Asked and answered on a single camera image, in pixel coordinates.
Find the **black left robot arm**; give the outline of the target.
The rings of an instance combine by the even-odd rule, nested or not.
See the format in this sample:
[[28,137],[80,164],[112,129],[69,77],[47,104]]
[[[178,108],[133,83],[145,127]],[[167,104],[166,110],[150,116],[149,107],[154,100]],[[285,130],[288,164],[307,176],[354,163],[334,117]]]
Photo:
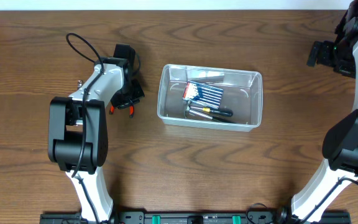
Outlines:
[[108,153],[106,115],[129,108],[144,97],[134,78],[138,54],[117,44],[111,57],[94,62],[92,75],[68,97],[50,102],[48,157],[74,185],[81,203],[78,215],[42,216],[42,223],[117,223],[114,201],[103,173]]

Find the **silver combination wrench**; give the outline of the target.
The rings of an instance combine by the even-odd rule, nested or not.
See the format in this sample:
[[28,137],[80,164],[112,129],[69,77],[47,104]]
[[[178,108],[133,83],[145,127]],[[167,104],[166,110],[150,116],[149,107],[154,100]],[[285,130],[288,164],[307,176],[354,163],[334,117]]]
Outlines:
[[78,88],[81,88],[82,85],[83,85],[83,81],[82,81],[82,80],[78,80],[78,82],[77,82],[77,87],[78,87]]

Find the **orange handled pliers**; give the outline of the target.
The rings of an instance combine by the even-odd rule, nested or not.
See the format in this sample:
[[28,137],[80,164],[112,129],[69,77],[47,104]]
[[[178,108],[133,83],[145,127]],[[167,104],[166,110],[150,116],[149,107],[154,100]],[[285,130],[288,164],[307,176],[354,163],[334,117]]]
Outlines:
[[[114,114],[114,110],[115,110],[115,107],[111,106],[110,109],[109,109],[109,114],[113,115]],[[129,107],[129,117],[130,118],[133,118],[134,117],[134,106],[131,105]]]

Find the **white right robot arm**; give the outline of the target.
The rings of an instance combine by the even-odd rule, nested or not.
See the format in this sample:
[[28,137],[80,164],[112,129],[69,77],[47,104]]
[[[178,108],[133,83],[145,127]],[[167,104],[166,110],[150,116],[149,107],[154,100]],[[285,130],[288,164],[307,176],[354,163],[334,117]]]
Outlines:
[[358,185],[358,0],[352,1],[335,29],[333,42],[314,42],[308,66],[333,68],[356,81],[352,112],[325,135],[323,160],[305,187],[282,207],[274,223],[344,222],[345,215],[327,215],[330,203],[351,183]]

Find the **claw hammer black handle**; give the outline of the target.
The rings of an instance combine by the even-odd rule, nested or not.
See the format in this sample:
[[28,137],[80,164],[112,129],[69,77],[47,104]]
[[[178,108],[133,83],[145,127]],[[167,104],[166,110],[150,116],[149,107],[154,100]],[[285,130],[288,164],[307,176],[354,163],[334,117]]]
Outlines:
[[216,115],[216,114],[208,114],[206,112],[198,111],[198,110],[192,110],[192,109],[190,109],[190,106],[187,106],[187,108],[185,109],[185,116],[188,114],[192,115],[192,116],[199,116],[201,118],[208,119],[211,121],[220,122],[220,123],[231,123],[231,121],[227,120],[227,118],[230,118],[230,117],[220,116],[220,115]]

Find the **yellow black screwdriver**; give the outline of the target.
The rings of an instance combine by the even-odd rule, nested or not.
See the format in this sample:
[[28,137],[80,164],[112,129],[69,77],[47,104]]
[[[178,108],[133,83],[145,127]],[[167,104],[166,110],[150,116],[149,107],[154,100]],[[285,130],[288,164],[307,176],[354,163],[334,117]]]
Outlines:
[[219,109],[213,109],[213,108],[208,108],[208,107],[199,107],[199,106],[190,106],[190,109],[203,111],[208,114],[216,114],[216,115],[220,115],[220,116],[225,116],[225,117],[233,116],[233,112],[231,110],[219,110]]

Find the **precision screwdriver set case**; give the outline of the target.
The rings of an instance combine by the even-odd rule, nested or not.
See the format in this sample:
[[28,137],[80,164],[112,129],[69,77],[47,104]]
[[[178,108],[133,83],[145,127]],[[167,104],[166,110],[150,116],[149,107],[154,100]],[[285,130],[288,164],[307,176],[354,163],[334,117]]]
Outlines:
[[223,92],[223,89],[215,86],[188,81],[183,92],[183,100],[218,109],[223,98]]

